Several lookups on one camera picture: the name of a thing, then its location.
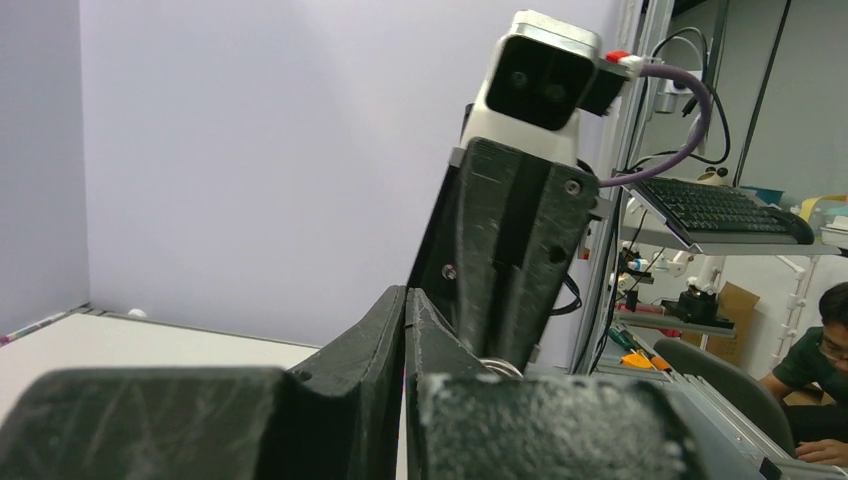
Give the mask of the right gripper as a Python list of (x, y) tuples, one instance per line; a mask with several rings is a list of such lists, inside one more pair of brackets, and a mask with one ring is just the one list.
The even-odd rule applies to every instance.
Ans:
[(551, 317), (582, 306), (569, 274), (600, 181), (493, 140), (455, 148), (409, 282), (478, 357), (522, 370)]

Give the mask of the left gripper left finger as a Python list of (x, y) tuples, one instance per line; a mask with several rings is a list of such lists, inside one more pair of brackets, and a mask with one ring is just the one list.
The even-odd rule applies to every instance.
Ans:
[(406, 290), (277, 367), (95, 368), (34, 382), (1, 429), (5, 479), (391, 479)]

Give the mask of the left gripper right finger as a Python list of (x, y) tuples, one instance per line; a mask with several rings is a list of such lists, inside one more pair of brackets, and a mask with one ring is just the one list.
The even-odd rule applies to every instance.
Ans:
[(704, 479), (691, 428), (658, 385), (499, 375), (406, 296), (406, 448), (412, 479)]

